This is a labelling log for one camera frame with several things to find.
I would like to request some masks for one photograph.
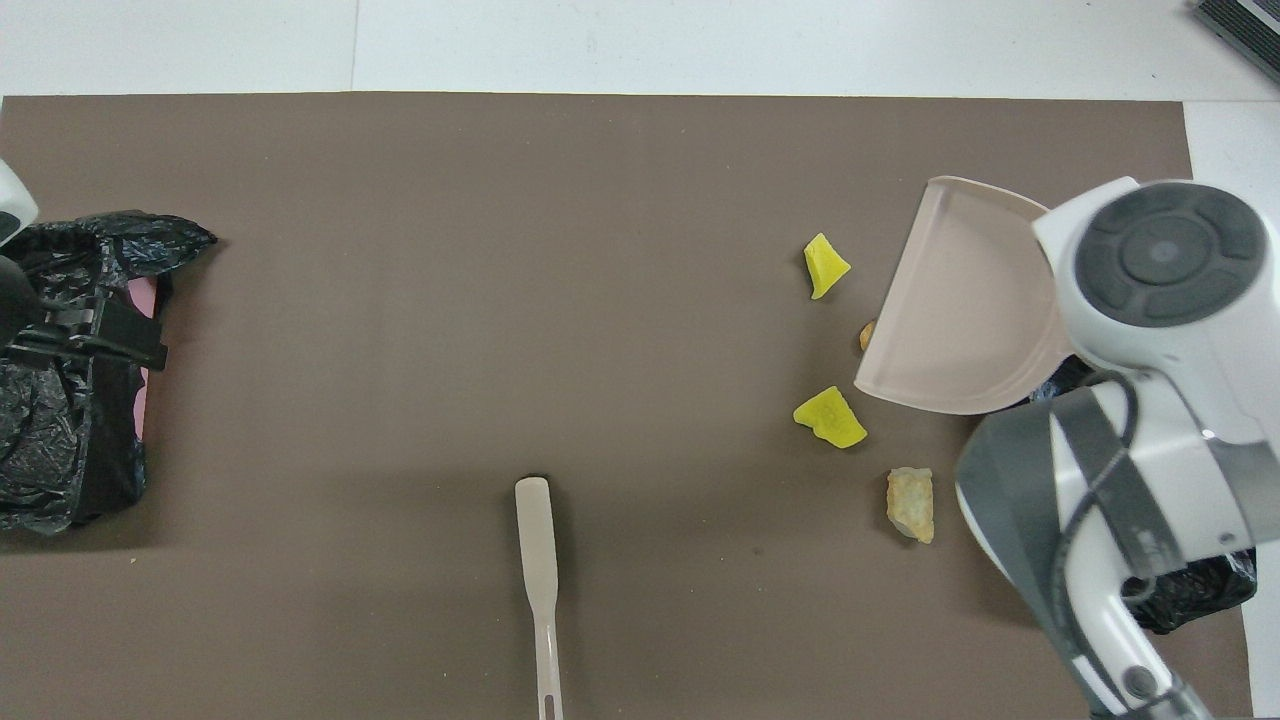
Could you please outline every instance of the black cable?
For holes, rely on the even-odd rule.
[[[1107,372],[1098,373],[1088,378],[1083,384],[1094,386],[1102,382],[1115,382],[1124,391],[1125,421],[1124,428],[1120,432],[1120,448],[1116,450],[1115,455],[1107,460],[1106,465],[1103,465],[1102,469],[1089,479],[1084,489],[1084,496],[1080,498],[1080,502],[1076,503],[1075,510],[1071,512],[1070,519],[1068,519],[1066,525],[1062,528],[1062,533],[1057,538],[1057,546],[1053,548],[1052,570],[1050,573],[1050,607],[1052,609],[1055,621],[1059,628],[1070,633],[1076,651],[1089,647],[1089,641],[1085,638],[1084,630],[1080,629],[1080,624],[1075,619],[1075,614],[1069,611],[1071,603],[1066,597],[1066,557],[1071,548],[1071,542],[1075,541],[1075,536],[1080,532],[1080,525],[1084,523],[1084,519],[1088,516],[1091,510],[1098,506],[1098,488],[1111,479],[1116,466],[1129,454],[1129,448],[1133,447],[1133,438],[1138,432],[1138,391],[1133,387],[1133,383],[1129,382],[1129,378],[1119,373]],[[1100,671],[1098,676],[1116,692],[1117,697],[1120,697],[1120,689],[1114,685],[1106,673]]]
[[[1125,605],[1142,605],[1156,594],[1156,578],[1129,578],[1129,580],[1137,580],[1140,584],[1125,582],[1120,587],[1120,600]]]

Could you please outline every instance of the white plastic handle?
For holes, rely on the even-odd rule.
[[[559,653],[556,647],[556,596],[559,577],[556,565],[556,534],[552,529],[552,498],[545,478],[516,483],[516,521],[520,525],[520,560],[525,570],[525,594],[534,611],[534,648],[538,659],[538,717],[564,720],[559,689]]]

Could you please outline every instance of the table surface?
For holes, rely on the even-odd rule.
[[[1280,217],[1280,91],[1181,0],[723,5],[12,0],[0,96],[493,90],[1185,101],[1194,174]],[[1280,550],[1261,548],[1263,574]],[[1280,588],[1245,605],[1280,715]]]
[[[0,152],[50,215],[225,241],[168,311],[148,496],[4,538],[15,715],[531,711],[526,473],[554,484],[568,716],[1082,711],[960,518],[973,420],[854,391],[854,336],[929,177],[1055,205],[1185,176],[1178,104],[36,97]],[[814,302],[818,231],[854,270]],[[831,384],[872,432],[849,451],[790,418]],[[937,471],[929,547],[883,516],[900,465]],[[1238,612],[1160,646],[1249,714]]]

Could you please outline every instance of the white floor tile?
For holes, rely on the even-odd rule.
[[[353,88],[1280,100],[1183,0],[361,0]]]
[[[1196,179],[1222,184],[1280,227],[1280,102],[1188,102]],[[1253,714],[1280,716],[1280,542],[1258,548],[1258,594],[1244,603]]]
[[[349,90],[356,0],[4,0],[0,95]]]

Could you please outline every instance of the cable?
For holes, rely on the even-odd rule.
[[[1085,489],[1084,497],[1076,503],[1075,510],[1071,512],[1070,519],[1066,521],[1066,527],[1062,528],[1062,533],[1057,538],[1057,546],[1053,548],[1053,564],[1050,573],[1050,607],[1055,615],[1055,621],[1057,625],[1071,634],[1071,641],[1075,643],[1076,650],[1089,647],[1088,638],[1084,637],[1084,630],[1080,629],[1079,621],[1075,619],[1075,614],[1069,612],[1070,600],[1066,597],[1066,557],[1071,548],[1071,543],[1075,541],[1075,536],[1080,532],[1080,525],[1088,516],[1089,511],[1098,506],[1098,488],[1106,484],[1116,466],[1121,460],[1129,454],[1129,448],[1133,447],[1133,438],[1138,432],[1138,391],[1133,387],[1129,378],[1114,373],[1097,373],[1085,379],[1083,386],[1094,386],[1102,382],[1115,382],[1124,391],[1125,398],[1125,421],[1124,428],[1120,432],[1120,448],[1116,450],[1106,465],[1102,466],[1098,473],[1089,479]],[[1111,687],[1120,697],[1119,688],[1114,685],[1111,678],[1106,673],[1098,673],[1098,676]]]

